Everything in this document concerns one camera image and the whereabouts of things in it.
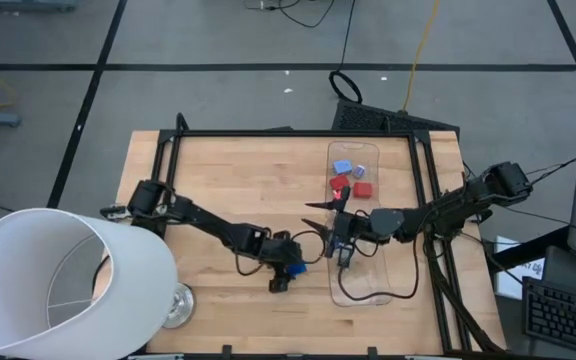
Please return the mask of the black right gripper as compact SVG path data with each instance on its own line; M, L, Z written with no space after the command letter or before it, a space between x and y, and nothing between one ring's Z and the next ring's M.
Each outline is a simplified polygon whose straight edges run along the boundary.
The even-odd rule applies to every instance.
M358 240L374 243L369 214L364 210L357 210L354 213L345 211L350 193L351 188L344 186L339 196L331 201L306 203L307 207L336 211L333 220L333 245L339 251L338 266L350 265L350 260L358 249L356 245ZM301 221L310 226L320 237L332 235L332 230L323 224L306 218L302 218Z

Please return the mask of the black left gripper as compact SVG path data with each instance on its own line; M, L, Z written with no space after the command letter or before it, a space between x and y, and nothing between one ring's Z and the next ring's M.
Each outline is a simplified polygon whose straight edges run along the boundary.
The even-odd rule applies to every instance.
M269 281L270 293L281 293L288 290L288 284L294 279L286 272L291 264L305 265L301 245L294 241L288 231L281 231L272 238L265 239L261 246L261 262L274 271Z

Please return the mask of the clear plastic tray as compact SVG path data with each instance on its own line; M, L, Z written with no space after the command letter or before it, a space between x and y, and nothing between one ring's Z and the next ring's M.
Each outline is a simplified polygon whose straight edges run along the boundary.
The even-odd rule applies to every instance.
M338 266L338 250L329 248L327 269L332 301L340 307L352 306L378 306L388 304L388 296L374 296L359 300L359 297L376 292L390 292L391 287L386 271L384 253L378 248L380 245L358 240L358 249L350 260L349 266Z
M370 213L374 208L380 206L379 200L379 148L371 143L333 141L328 146L326 165L326 193L325 200L333 200L333 190L329 185L329 180L337 174L333 170L333 162L337 160L349 160L353 165L353 171L357 165L363 165L366 173L362 178L355 178L353 171L345 174L350 182L350 197L345 210L354 213L357 210L364 210ZM369 199L355 198L353 196L353 185L355 182L370 182L373 185L373 196Z

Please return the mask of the glass lamp base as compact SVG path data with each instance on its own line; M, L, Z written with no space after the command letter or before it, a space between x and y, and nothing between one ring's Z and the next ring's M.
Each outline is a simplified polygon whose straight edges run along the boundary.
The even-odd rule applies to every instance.
M174 329L184 326L190 321L195 311L196 301L192 289L183 283L178 283L175 288L171 309L167 315L163 327Z

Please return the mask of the black mesh panel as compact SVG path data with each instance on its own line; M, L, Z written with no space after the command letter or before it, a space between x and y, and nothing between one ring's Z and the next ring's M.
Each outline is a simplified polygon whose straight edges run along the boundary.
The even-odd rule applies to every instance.
M376 107L340 100L332 123L333 130L379 131L452 131L460 135L458 126Z

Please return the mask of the white lampshade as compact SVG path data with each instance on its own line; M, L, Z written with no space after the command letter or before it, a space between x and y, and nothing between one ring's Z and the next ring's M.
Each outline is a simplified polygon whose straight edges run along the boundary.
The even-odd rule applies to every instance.
M64 260L87 240L106 247L111 277L102 295L53 326L48 303ZM0 218L0 356L28 360L118 360L163 326L178 282L167 245L143 228L57 209Z

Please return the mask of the white paper sheet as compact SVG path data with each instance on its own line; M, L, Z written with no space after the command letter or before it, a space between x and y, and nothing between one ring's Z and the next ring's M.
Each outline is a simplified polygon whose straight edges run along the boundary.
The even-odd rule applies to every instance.
M521 300L522 285L515 280L531 277L541 280L544 272L545 259L540 258L495 275L495 294L506 298Z

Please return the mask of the black stand leg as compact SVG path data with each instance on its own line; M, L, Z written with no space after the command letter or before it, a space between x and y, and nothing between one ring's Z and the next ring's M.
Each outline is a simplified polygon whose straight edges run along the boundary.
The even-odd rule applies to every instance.
M492 255L492 259L487 261L488 271L490 274L496 274L504 269L508 270L544 258L549 247L570 251L569 232L570 226L567 225L528 242L495 253Z

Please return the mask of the dark grey case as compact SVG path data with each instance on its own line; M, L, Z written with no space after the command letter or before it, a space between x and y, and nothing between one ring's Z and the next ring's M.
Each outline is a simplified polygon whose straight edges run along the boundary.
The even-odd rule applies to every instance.
M576 289L576 255L558 247L548 247L542 279Z

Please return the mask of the black keyboard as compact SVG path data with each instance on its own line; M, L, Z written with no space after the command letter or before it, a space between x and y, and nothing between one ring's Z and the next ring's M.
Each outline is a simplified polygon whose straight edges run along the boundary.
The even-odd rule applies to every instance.
M522 326L525 335L576 350L576 289L524 277Z

